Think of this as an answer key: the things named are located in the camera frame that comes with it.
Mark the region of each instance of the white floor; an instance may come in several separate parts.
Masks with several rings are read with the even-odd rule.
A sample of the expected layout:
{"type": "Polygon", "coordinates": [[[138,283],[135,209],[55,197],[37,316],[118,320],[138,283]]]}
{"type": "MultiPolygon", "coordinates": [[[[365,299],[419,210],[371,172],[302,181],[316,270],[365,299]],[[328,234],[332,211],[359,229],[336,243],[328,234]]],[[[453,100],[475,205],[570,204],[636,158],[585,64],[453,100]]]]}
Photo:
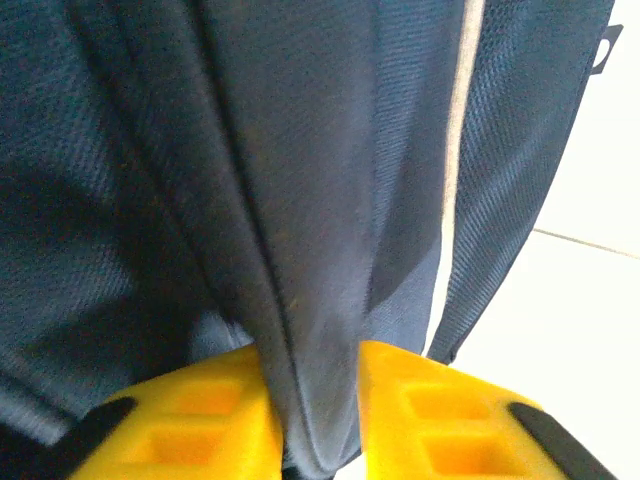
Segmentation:
{"type": "MultiPolygon", "coordinates": [[[[640,479],[640,2],[617,0],[617,23],[539,217],[545,233],[531,234],[454,367],[535,399],[626,480],[640,479]]],[[[336,478],[363,479],[362,459],[336,478]]]]}

